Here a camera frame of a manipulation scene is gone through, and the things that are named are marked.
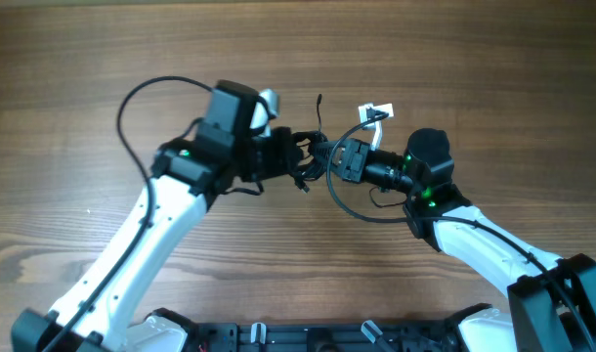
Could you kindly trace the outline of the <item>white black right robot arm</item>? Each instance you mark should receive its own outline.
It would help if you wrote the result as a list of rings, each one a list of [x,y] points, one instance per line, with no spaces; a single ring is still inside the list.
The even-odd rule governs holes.
[[[471,267],[508,300],[506,313],[477,305],[454,319],[463,351],[596,351],[596,261],[563,258],[489,220],[452,181],[447,134],[413,132],[403,154],[348,136],[308,148],[328,176],[405,194],[411,232]]]

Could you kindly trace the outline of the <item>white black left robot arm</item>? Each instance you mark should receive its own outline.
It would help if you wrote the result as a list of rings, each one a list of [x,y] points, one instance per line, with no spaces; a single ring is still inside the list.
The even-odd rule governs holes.
[[[273,129],[279,97],[220,80],[206,113],[161,145],[128,217],[82,278],[41,315],[23,311],[11,328],[16,351],[184,351],[191,322],[169,313],[133,315],[182,238],[234,179],[260,184],[291,173],[302,152],[286,127]]]

